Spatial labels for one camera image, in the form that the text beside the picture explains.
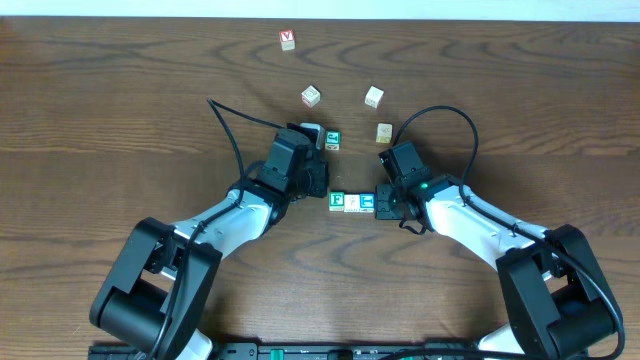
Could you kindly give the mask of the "blue E wooden block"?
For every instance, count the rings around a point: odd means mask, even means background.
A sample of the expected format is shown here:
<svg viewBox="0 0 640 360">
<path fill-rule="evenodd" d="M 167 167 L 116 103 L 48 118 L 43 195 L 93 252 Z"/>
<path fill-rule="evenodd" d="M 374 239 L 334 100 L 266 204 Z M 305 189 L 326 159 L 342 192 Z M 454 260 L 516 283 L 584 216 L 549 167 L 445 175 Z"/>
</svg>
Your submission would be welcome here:
<svg viewBox="0 0 640 360">
<path fill-rule="evenodd" d="M 364 213 L 373 213 L 375 211 L 375 194 L 374 193 L 361 193 L 359 201 L 359 210 Z"/>
</svg>

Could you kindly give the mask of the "green F wooden block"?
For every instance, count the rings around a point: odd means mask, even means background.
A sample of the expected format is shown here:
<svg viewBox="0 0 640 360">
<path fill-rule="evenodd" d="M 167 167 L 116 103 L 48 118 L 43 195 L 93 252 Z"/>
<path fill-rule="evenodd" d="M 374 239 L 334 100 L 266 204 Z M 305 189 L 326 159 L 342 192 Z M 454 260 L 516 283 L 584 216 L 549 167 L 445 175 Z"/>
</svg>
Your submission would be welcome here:
<svg viewBox="0 0 640 360">
<path fill-rule="evenodd" d="M 331 212 L 343 212 L 345 209 L 345 193 L 330 192 L 329 193 L 329 210 Z"/>
</svg>

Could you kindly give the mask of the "wooden block green trim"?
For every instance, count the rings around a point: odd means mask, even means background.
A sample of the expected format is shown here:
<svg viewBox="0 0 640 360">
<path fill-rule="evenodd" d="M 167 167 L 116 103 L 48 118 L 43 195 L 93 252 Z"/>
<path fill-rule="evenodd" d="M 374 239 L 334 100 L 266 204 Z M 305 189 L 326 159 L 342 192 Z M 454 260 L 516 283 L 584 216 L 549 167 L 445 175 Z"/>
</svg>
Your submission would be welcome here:
<svg viewBox="0 0 640 360">
<path fill-rule="evenodd" d="M 360 212 L 360 195 L 359 194 L 345 194 L 344 195 L 344 211 L 351 213 Z"/>
</svg>

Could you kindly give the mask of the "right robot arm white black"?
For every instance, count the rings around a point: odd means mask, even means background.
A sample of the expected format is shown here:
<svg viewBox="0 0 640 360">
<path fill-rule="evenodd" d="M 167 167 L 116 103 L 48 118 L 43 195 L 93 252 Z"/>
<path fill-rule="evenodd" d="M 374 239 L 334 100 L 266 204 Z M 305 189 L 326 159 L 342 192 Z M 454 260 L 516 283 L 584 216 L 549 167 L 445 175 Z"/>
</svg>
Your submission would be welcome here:
<svg viewBox="0 0 640 360">
<path fill-rule="evenodd" d="M 459 359 L 587 359 L 614 336 L 624 351 L 620 307 L 585 235 L 523 222 L 477 197 L 462 181 L 405 176 L 375 190 L 376 217 L 417 235 L 448 237 L 498 275 L 508 322 L 469 348 L 422 350 Z"/>
</svg>

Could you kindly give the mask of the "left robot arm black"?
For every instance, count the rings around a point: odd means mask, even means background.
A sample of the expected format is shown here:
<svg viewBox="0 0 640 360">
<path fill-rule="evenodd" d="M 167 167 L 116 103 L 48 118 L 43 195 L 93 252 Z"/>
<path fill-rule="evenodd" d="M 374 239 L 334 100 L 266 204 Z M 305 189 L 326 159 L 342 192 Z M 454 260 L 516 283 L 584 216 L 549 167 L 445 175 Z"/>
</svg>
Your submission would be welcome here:
<svg viewBox="0 0 640 360">
<path fill-rule="evenodd" d="M 206 359 L 198 329 L 224 258 L 277 224 L 291 202 L 327 194 L 328 163 L 317 151 L 271 152 L 226 197 L 190 219 L 138 222 L 89 312 L 90 322 L 150 359 Z"/>
</svg>

